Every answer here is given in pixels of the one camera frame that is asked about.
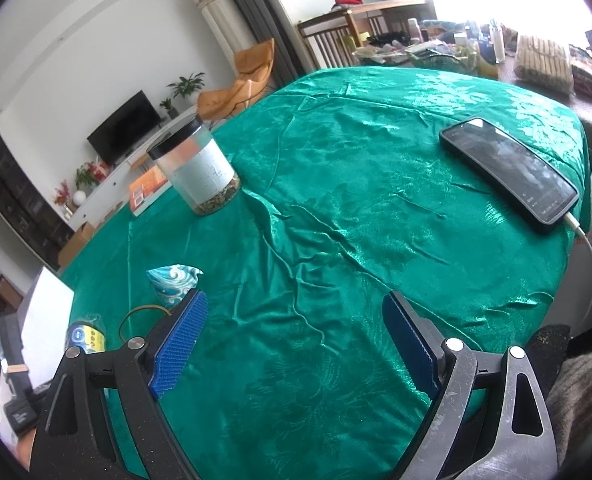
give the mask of smartphone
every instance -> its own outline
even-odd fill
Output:
[[[455,124],[439,137],[538,224],[551,226],[578,200],[578,190],[551,164],[484,119]]]

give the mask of glass jar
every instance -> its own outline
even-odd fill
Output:
[[[149,156],[198,215],[226,205],[240,189],[240,178],[197,115],[149,148]]]

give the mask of jar label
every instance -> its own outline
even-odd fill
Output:
[[[184,188],[189,197],[200,205],[222,191],[233,177],[234,168],[216,141],[211,139],[199,153],[173,173],[172,182]]]
[[[84,323],[72,325],[66,347],[81,346],[88,354],[105,351],[104,334]]]

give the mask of orange chair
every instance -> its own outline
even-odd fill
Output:
[[[263,96],[273,67],[274,40],[234,54],[238,76],[231,88],[198,96],[198,115],[204,121],[226,119],[249,108]]]

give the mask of curtain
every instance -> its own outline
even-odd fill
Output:
[[[271,78],[278,86],[285,86],[305,75],[305,69],[294,50],[287,31],[275,9],[267,0],[234,0],[258,42],[274,38],[275,57]]]

